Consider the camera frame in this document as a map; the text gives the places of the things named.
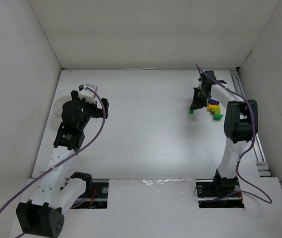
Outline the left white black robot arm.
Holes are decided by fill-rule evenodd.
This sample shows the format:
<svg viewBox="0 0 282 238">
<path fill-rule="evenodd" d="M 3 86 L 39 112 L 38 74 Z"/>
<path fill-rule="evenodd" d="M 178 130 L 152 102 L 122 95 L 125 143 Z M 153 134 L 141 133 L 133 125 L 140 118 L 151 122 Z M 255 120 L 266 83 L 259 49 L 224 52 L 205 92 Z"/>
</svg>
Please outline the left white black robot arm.
<svg viewBox="0 0 282 238">
<path fill-rule="evenodd" d="M 53 143 L 46 170 L 33 180 L 38 186 L 25 203 L 16 209 L 23 234 L 57 238 L 63 229 L 67 211 L 77 199 L 92 190 L 92 176 L 75 172 L 66 180 L 72 160 L 87 147 L 84 129 L 91 118 L 106 120 L 109 103 L 100 98 L 97 87 L 80 85 L 71 92 L 71 100 L 62 106 L 62 122 Z"/>
</svg>

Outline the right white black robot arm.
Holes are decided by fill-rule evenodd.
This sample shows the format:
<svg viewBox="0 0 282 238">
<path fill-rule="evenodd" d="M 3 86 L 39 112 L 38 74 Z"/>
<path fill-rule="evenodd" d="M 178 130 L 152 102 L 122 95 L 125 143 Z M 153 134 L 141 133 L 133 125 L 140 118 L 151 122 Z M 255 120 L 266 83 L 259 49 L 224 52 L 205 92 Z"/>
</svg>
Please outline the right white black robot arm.
<svg viewBox="0 0 282 238">
<path fill-rule="evenodd" d="M 224 197 L 238 186 L 237 163 L 249 142 L 254 142 L 258 131 L 258 105 L 254 100 L 246 100 L 217 80 L 214 71 L 200 71 L 199 86 L 194 88 L 190 113 L 207 108 L 214 117 L 210 99 L 216 99 L 226 109 L 224 133 L 226 146 L 222 161 L 211 181 L 197 181 L 199 198 Z"/>
</svg>

